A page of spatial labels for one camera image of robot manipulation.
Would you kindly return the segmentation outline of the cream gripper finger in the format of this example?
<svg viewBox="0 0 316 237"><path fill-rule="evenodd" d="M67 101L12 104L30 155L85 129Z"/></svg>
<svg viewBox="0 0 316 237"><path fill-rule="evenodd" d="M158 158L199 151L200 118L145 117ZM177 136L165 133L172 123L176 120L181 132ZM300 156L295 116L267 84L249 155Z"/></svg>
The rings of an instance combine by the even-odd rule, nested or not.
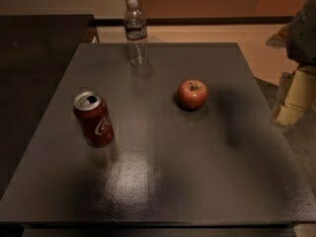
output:
<svg viewBox="0 0 316 237"><path fill-rule="evenodd" d="M293 126L316 100L316 67L300 64L292 73L283 72L272 112L275 126Z"/></svg>
<svg viewBox="0 0 316 237"><path fill-rule="evenodd" d="M290 24L284 25L266 41L266 45L274 48L282 48L286 45L286 40L290 31Z"/></svg>

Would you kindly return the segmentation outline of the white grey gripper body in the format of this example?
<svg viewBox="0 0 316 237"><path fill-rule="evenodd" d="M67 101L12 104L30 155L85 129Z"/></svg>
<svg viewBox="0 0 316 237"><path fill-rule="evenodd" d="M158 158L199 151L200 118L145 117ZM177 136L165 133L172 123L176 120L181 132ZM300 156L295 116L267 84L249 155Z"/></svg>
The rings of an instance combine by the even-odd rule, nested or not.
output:
<svg viewBox="0 0 316 237"><path fill-rule="evenodd" d="M291 20L285 47L289 59L316 65L316 0L307 0Z"/></svg>

